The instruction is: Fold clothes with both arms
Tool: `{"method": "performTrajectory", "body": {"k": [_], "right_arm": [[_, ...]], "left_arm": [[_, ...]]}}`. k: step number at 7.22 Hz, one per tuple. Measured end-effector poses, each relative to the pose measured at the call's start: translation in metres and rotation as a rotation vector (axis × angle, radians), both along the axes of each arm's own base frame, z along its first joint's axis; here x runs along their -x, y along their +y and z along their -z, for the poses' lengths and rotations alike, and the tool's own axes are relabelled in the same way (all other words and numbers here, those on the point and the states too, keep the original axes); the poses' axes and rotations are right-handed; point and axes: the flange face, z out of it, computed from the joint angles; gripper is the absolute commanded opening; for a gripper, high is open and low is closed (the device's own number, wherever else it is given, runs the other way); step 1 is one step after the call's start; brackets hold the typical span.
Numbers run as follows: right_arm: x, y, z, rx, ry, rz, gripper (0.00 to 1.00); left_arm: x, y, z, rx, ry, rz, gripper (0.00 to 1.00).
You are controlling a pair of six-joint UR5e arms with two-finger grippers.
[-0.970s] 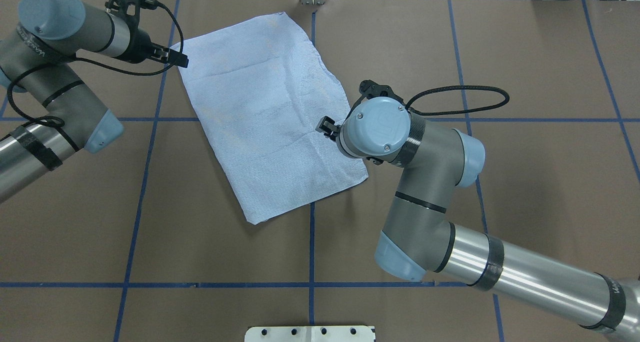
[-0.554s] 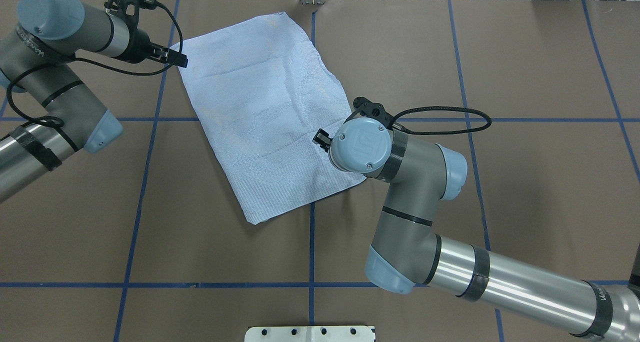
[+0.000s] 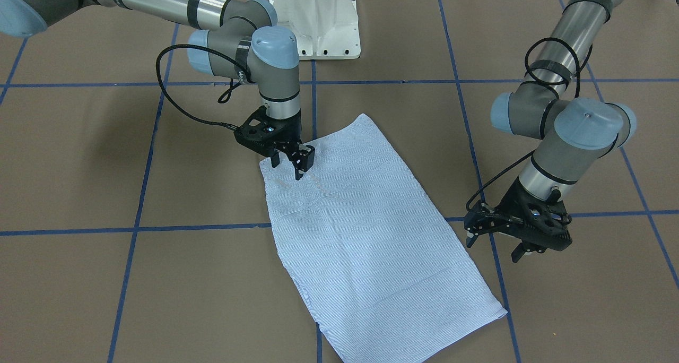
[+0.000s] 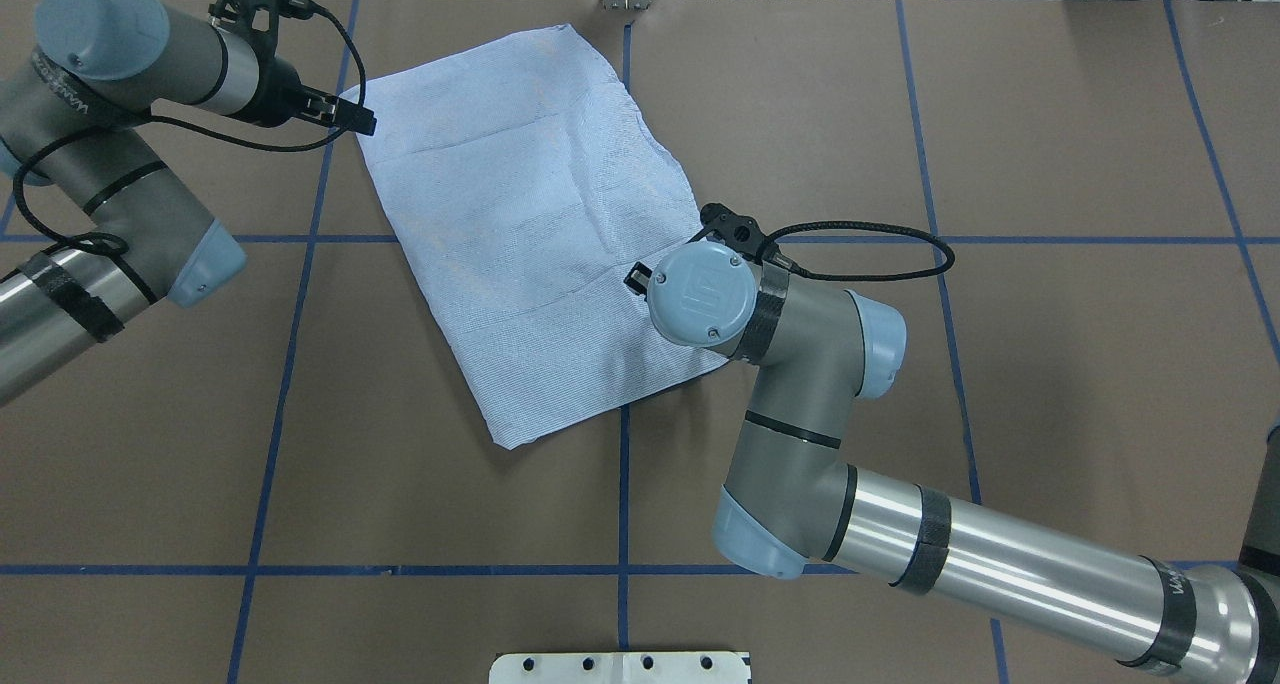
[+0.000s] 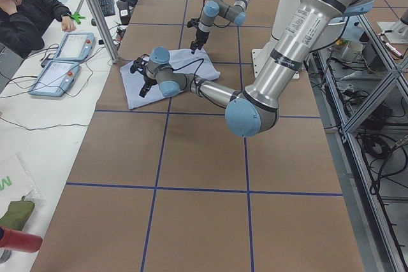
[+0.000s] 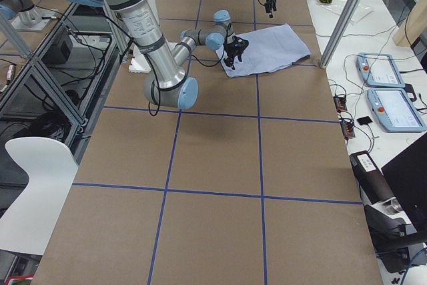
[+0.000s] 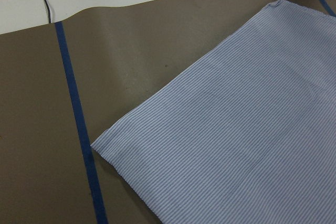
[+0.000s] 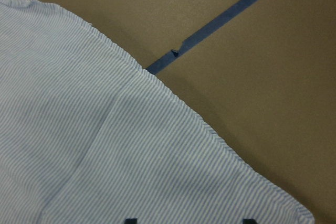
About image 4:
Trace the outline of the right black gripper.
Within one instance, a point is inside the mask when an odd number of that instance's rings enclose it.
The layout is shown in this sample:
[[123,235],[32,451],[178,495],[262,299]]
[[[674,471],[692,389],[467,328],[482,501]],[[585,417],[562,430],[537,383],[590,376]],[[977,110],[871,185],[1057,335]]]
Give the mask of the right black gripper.
[[[785,236],[782,231],[765,233],[755,218],[737,214],[723,204],[703,205],[699,219],[701,228],[690,238],[691,243],[714,241],[750,263],[791,268],[791,259],[782,254],[778,245]],[[634,293],[646,293],[652,278],[653,270],[645,263],[635,263],[623,282]]]

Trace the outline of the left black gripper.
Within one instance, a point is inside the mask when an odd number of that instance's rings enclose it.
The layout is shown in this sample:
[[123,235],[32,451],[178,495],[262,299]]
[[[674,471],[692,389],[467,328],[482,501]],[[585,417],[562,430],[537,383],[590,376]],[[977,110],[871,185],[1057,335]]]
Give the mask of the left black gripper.
[[314,0],[215,0],[209,13],[225,54],[219,85],[207,99],[210,111],[260,127],[300,119],[375,134],[372,110],[307,87],[296,68],[276,55],[282,18],[328,17],[326,8]]

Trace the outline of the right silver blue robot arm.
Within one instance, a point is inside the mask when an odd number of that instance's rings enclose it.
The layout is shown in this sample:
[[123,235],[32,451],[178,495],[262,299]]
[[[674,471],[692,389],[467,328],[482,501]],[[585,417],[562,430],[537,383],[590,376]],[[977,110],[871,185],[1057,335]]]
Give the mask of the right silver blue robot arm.
[[[859,468],[937,485],[996,511],[1183,566],[1226,565],[1245,530],[1277,407],[1271,316],[1252,265],[1277,252],[1225,240],[966,240],[943,284],[876,286],[911,332],[899,384],[856,406]],[[637,405],[628,419],[628,639],[664,630],[658,583],[762,593],[774,621],[727,601],[701,640],[748,634],[772,681],[900,662],[900,681],[1137,683],[1098,655],[1006,621],[980,630],[942,605],[859,576],[769,584],[710,544],[713,500],[745,406],[730,365]]]

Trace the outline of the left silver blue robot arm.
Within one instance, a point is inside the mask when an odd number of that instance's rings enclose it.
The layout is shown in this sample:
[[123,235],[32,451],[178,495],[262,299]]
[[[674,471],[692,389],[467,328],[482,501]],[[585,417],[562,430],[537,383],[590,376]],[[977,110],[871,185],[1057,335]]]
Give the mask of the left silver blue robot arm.
[[161,0],[40,1],[35,47],[3,83],[3,174],[47,241],[3,278],[4,402],[154,304],[191,307],[243,270],[236,237],[138,129],[269,145],[157,115],[156,102],[262,128],[323,127],[303,151],[375,132],[365,87],[355,100],[316,90],[278,55],[282,19],[314,17],[335,20],[315,0],[215,0],[202,19]]

